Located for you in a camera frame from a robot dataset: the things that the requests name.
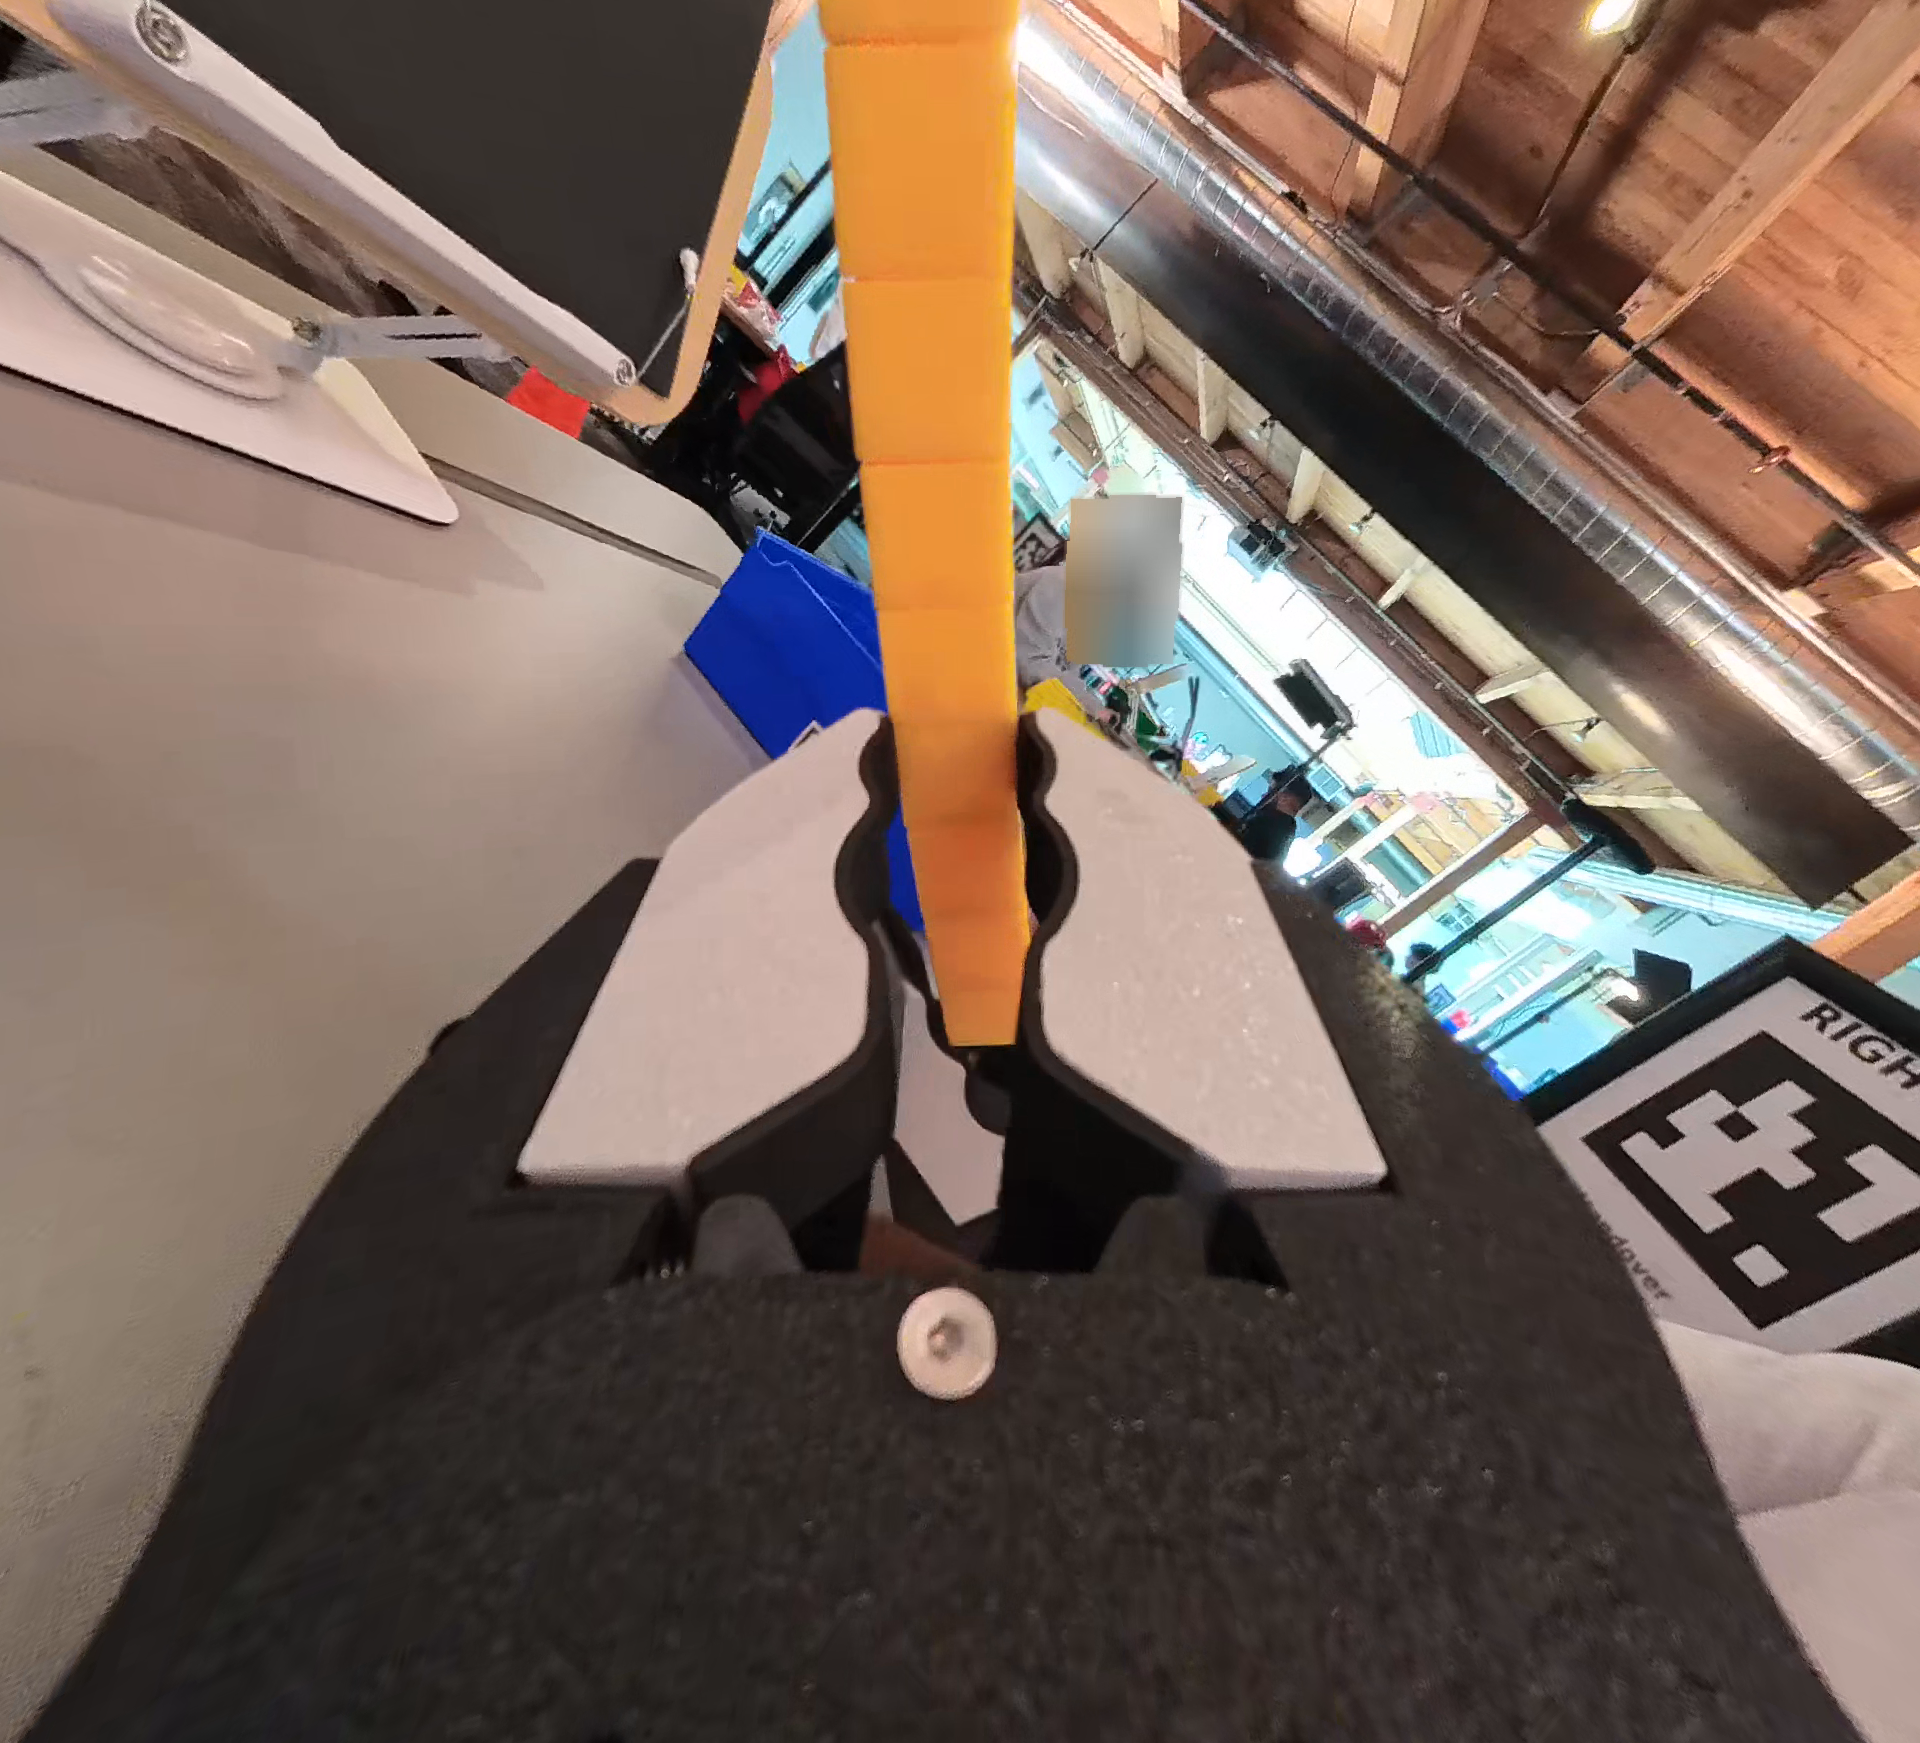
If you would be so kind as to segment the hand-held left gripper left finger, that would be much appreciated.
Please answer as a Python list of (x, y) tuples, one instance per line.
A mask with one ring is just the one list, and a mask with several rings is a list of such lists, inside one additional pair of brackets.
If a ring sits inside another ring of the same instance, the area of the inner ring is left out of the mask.
[(525, 1188), (722, 1200), (858, 1268), (898, 1098), (885, 716), (858, 707), (669, 843), (516, 1157)]

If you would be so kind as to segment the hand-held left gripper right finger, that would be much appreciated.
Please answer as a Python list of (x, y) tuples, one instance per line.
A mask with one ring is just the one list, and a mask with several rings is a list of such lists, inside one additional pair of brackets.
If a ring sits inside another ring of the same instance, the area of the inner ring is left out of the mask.
[(1253, 1203), (1366, 1193), (1380, 1151), (1244, 855), (1054, 711), (1017, 733), (1035, 919), (1009, 1046), (991, 1268), (1281, 1268)]

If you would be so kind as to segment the blue plastic bin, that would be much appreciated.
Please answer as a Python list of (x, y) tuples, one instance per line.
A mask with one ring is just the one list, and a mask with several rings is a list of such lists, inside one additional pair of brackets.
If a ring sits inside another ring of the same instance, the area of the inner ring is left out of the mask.
[(768, 759), (853, 713), (885, 713), (865, 583), (759, 532), (683, 657)]

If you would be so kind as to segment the yellow block stick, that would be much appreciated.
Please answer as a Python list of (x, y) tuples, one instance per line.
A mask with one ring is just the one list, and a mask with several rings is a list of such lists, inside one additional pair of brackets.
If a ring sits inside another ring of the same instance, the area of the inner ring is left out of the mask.
[(1012, 1040), (1029, 935), (1010, 555), (1021, 0), (818, 0), (899, 811), (948, 1040)]

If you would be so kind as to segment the black framed marker sign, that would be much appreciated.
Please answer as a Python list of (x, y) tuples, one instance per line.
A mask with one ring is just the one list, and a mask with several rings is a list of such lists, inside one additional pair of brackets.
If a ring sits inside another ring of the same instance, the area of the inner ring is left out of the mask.
[(1772, 942), (1524, 1106), (1657, 1320), (1917, 1363), (1914, 971)]

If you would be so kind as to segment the black wooden book stand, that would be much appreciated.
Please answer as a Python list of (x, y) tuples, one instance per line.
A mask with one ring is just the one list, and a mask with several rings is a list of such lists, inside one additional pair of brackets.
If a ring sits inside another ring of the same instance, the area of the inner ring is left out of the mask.
[(3, 373), (450, 525), (360, 361), (665, 395), (773, 0), (3, 0), (3, 149), (159, 130), (440, 315), (294, 321), (3, 177)]

